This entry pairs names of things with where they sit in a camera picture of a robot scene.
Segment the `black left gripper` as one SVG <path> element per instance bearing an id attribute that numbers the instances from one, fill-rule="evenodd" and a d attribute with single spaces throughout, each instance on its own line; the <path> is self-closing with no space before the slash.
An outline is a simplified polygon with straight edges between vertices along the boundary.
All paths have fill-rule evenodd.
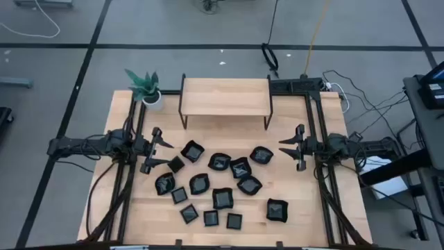
<path id="1" fill-rule="evenodd" d="M 153 158 L 153 156 L 155 155 L 156 144 L 167 148 L 174 148 L 174 146 L 172 146 L 168 142 L 165 142 L 163 138 L 160 137 L 161 134 L 162 131 L 158 127 L 155 127 L 152 131 L 153 137 L 150 142 L 148 140 L 145 140 L 143 135 L 138 135 L 135 138 L 135 142 L 133 143 L 135 154 L 137 156 L 146 157 L 140 168 L 140 172 L 143 174 L 150 174 L 152 168 L 161 164 L 169 163 L 169 160 Z"/>

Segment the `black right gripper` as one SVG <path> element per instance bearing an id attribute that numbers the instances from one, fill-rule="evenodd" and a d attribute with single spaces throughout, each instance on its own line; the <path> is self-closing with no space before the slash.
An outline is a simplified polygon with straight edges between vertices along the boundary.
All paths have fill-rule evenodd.
<path id="1" fill-rule="evenodd" d="M 298 160 L 296 169 L 298 172 L 306 170 L 305 156 L 312 156 L 317 148 L 318 141 L 316 137 L 308 136 L 304 138 L 305 126 L 299 124 L 296 127 L 296 134 L 289 139 L 280 140 L 280 144 L 296 144 L 296 149 L 279 148 L 280 151 L 290 156 L 293 160 Z"/>

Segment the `small black square plate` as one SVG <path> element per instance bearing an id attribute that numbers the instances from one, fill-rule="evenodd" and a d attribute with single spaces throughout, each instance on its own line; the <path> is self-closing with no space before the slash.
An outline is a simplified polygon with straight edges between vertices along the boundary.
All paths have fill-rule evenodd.
<path id="1" fill-rule="evenodd" d="M 197 210 L 195 209 L 193 204 L 189 204 L 188 206 L 180 210 L 180 214 L 186 224 L 189 224 L 198 218 Z"/>
<path id="2" fill-rule="evenodd" d="M 228 213 L 226 228 L 241 230 L 242 215 L 235 213 Z"/>
<path id="3" fill-rule="evenodd" d="M 175 156 L 167 165 L 174 174 L 178 173 L 185 166 L 179 156 Z"/>
<path id="4" fill-rule="evenodd" d="M 179 187 L 178 189 L 173 190 L 171 192 L 171 196 L 172 196 L 174 204 L 181 203 L 181 202 L 186 201 L 188 199 L 187 193 L 186 193 L 186 190 L 184 187 Z"/>
<path id="5" fill-rule="evenodd" d="M 208 210 L 203 213 L 204 225 L 208 226 L 218 226 L 219 225 L 219 214 L 217 210 Z"/>

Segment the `green plant in white pot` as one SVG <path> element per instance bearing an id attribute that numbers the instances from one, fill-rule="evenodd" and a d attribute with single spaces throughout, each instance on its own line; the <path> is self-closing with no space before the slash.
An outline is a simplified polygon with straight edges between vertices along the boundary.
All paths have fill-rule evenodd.
<path id="1" fill-rule="evenodd" d="M 124 69 L 127 76 L 132 81 L 129 89 L 133 92 L 134 100 L 141 101 L 147 108 L 160 110 L 162 108 L 162 93 L 159 89 L 159 76 L 157 72 L 145 77 L 139 77 L 133 71 Z"/>

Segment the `black power strip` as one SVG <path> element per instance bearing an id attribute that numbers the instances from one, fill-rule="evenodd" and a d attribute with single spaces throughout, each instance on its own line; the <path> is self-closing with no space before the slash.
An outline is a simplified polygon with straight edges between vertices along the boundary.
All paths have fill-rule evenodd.
<path id="1" fill-rule="evenodd" d="M 295 79 L 280 79 L 271 81 L 272 95 L 292 95 L 296 93 L 321 90 L 323 80 L 321 78 L 295 78 Z"/>

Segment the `wooden shelf riser black legs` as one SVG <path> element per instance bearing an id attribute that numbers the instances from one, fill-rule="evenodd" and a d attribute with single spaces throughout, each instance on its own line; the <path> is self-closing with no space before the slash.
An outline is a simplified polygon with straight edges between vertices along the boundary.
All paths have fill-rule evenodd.
<path id="1" fill-rule="evenodd" d="M 184 129 L 189 116 L 263 117 L 268 129 L 273 116 L 271 77 L 188 78 L 183 74 L 178 114 Z"/>

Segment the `grey side desk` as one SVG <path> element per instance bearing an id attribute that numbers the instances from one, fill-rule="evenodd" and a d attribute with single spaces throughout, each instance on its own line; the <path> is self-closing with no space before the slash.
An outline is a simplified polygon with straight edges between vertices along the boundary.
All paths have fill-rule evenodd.
<path id="1" fill-rule="evenodd" d="M 432 165 L 444 171 L 444 109 L 430 110 L 426 107 L 418 92 L 420 84 L 417 78 L 406 77 L 402 81 Z"/>

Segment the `black laptop computer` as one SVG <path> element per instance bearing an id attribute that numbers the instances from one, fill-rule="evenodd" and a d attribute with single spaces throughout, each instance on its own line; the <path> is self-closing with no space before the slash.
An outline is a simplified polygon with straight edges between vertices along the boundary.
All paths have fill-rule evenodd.
<path id="1" fill-rule="evenodd" d="M 428 109 L 444 109 L 444 61 L 419 80 L 420 95 Z"/>

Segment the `grey metal table foot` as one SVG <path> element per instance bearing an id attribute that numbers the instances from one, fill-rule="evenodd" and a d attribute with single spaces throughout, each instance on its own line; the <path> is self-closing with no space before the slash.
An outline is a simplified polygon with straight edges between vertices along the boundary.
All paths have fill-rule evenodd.
<path id="1" fill-rule="evenodd" d="M 16 6 L 34 5 L 40 6 L 63 6 L 66 8 L 73 8 L 73 0 L 12 0 Z"/>
<path id="2" fill-rule="evenodd" d="M 31 89 L 33 87 L 33 81 L 28 78 L 0 76 L 0 85 Z"/>

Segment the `black desk base frame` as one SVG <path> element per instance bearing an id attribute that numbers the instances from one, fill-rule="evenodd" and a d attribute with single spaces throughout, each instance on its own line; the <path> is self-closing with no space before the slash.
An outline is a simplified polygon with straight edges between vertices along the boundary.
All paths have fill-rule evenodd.
<path id="1" fill-rule="evenodd" d="M 444 249 L 444 156 L 438 159 L 427 149 L 415 151 L 362 174 L 361 185 L 375 185 L 413 171 L 417 171 L 420 179 L 420 185 L 413 193 L 426 197 L 432 216 L 426 217 L 417 210 L 412 210 L 412 212 L 435 224 L 438 238 Z"/>

